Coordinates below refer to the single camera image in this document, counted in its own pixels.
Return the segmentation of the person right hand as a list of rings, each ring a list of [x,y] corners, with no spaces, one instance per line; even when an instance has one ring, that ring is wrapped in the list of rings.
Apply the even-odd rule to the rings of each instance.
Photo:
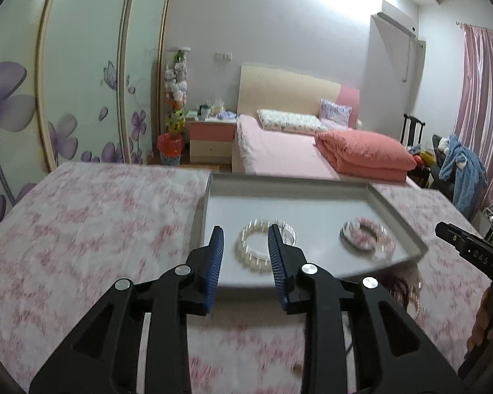
[[[490,299],[491,288],[488,287],[482,296],[480,306],[477,310],[476,321],[472,329],[472,333],[467,340],[467,351],[471,352],[476,346],[480,346],[483,342],[484,335],[487,335],[488,340],[493,340],[493,328],[487,332],[487,327],[490,324],[486,304]]]

